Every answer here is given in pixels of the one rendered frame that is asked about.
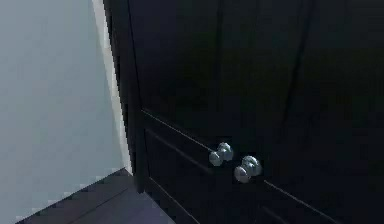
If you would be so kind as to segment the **black cupboard with silver knobs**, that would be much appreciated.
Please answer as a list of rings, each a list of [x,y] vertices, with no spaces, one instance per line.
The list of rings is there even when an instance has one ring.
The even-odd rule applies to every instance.
[[[384,224],[384,0],[103,0],[174,224]]]

